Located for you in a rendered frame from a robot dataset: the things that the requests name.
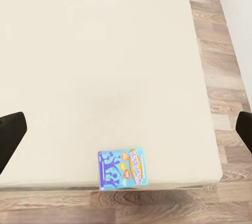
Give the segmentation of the board game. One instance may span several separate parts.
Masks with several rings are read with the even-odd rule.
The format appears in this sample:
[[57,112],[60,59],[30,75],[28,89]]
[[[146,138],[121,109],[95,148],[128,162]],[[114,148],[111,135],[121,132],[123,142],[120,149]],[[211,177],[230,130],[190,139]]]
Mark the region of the board game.
[[143,148],[100,151],[99,191],[148,184]]

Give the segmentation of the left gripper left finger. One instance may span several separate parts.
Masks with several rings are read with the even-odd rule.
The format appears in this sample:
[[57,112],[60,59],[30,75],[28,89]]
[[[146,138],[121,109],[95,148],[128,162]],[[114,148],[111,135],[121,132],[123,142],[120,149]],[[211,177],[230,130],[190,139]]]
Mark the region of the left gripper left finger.
[[27,132],[22,111],[0,117],[0,174]]

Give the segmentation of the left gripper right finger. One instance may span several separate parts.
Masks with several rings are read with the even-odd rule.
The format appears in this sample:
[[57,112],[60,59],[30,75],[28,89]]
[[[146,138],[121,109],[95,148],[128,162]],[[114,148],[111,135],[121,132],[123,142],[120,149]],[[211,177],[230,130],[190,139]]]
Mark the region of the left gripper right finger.
[[241,111],[238,115],[235,129],[252,153],[252,113]]

